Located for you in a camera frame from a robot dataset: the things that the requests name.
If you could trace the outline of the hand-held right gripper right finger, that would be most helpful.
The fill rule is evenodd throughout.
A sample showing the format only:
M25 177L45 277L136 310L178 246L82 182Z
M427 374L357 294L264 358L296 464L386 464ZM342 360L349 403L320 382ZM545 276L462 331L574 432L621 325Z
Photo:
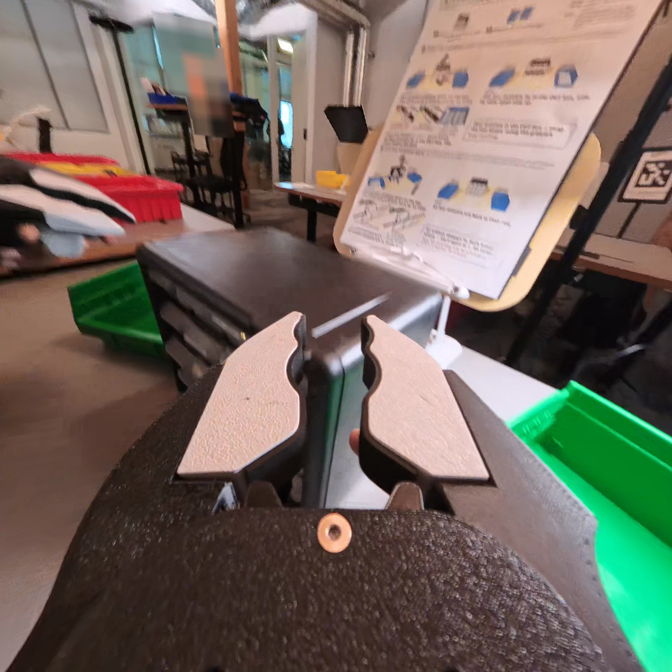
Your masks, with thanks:
M359 464L376 484L486 483L490 472L438 362L374 315L362 322Z

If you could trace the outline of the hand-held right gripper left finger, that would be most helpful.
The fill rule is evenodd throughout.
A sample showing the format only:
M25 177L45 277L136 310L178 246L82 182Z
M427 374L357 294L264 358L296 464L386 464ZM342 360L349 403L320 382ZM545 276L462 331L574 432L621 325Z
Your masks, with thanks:
M224 362L177 466L182 480L277 478L300 451L306 318L297 311L245 341Z

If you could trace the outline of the green bin holding drawers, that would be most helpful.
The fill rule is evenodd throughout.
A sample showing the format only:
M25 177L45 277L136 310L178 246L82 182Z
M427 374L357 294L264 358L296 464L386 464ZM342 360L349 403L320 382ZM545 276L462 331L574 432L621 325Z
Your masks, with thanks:
M73 284L67 291L80 333L122 354L167 358L137 262Z

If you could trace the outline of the black drawer cabinet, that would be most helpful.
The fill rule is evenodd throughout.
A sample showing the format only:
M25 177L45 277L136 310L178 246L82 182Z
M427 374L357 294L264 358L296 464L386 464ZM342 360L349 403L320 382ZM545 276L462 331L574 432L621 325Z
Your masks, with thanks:
M289 313L305 315L307 504L384 507L386 493L349 447L366 393L362 319L377 316L424 347L439 292L274 228L191 233L136 254L180 392L248 337Z

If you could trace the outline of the flat red plastic bin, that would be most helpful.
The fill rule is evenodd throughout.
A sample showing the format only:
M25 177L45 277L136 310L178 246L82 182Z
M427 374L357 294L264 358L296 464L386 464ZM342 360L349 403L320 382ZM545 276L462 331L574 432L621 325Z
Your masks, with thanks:
M101 155L80 155L80 154L57 154L57 153L38 153L38 152L4 152L1 156L16 161L22 161L32 164L47 163L69 163L73 165L107 165L119 166L120 164L106 156Z

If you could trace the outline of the flat yellow plastic bin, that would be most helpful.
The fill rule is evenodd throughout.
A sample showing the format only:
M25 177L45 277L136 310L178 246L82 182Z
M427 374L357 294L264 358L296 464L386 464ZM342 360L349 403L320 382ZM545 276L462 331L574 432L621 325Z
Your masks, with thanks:
M105 163L72 163L72 162L42 162L38 167L68 175L79 179L80 177L128 177L134 175L129 169L119 165Z

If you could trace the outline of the large red plastic bin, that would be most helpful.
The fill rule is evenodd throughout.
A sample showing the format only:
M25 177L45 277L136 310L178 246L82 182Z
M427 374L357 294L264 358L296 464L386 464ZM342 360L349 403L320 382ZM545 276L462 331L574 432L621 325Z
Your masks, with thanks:
M129 210L137 223L179 221L182 219L183 186L147 175L76 175L82 181Z

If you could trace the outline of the black pole stand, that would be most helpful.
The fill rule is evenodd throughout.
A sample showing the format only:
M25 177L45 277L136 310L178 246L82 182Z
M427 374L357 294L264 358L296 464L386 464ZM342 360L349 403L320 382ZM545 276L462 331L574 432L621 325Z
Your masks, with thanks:
M105 61L106 78L115 108L128 165L135 172L152 175L153 168L145 147L145 132L140 122L130 70L122 36L133 35L134 27L100 10L90 10L88 20Z

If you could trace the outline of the black metal shelf rack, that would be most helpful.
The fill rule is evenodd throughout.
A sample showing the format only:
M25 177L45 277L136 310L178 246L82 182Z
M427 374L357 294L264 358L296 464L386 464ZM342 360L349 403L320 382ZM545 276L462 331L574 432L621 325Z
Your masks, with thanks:
M171 150L170 159L174 181L183 186L183 201L206 214L214 216L221 212L234 228L244 229L237 160L233 159L231 176L215 174L209 145L206 150L197 150L195 146L187 99L173 96L154 80L143 78L142 86L147 93L147 108L159 120L180 128L183 150Z

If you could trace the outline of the wooden pillar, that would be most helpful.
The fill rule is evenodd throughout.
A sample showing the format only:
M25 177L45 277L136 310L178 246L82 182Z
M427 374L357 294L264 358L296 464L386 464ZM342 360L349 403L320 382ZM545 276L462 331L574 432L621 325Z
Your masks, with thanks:
M229 91L242 95L243 77L240 64L239 23L236 1L214 1L214 4Z

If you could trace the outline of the pale table on black legs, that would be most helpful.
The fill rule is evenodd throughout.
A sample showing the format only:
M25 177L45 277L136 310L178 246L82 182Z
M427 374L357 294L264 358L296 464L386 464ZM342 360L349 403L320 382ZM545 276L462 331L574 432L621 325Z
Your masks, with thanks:
M288 204L307 213L307 241L316 242L318 215L337 218L346 193L344 189L317 186L310 183L280 181L274 189L287 196Z

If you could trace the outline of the empty green bin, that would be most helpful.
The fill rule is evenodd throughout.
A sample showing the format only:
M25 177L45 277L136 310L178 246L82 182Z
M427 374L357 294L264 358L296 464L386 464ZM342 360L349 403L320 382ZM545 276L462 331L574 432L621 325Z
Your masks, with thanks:
M576 382L509 427L596 518L616 619L645 671L670 671L671 436Z

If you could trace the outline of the black monitor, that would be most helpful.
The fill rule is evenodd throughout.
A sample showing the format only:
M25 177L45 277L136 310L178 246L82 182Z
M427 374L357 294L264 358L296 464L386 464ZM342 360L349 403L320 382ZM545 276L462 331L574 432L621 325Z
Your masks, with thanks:
M368 135L368 125L361 105L328 105L324 114L341 144L361 145Z

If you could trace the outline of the black and white printed tag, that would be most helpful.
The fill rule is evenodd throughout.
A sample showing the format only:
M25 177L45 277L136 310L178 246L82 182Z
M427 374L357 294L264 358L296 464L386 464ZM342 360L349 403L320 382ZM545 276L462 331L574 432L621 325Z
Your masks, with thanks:
M671 147L642 150L618 196L620 203L667 204L671 198Z

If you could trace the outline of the wooden table with black frame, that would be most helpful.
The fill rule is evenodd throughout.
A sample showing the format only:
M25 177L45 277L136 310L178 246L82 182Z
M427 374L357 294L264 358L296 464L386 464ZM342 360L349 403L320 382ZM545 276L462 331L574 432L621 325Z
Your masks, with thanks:
M593 234L573 262L573 269L671 291L671 251L666 247Z

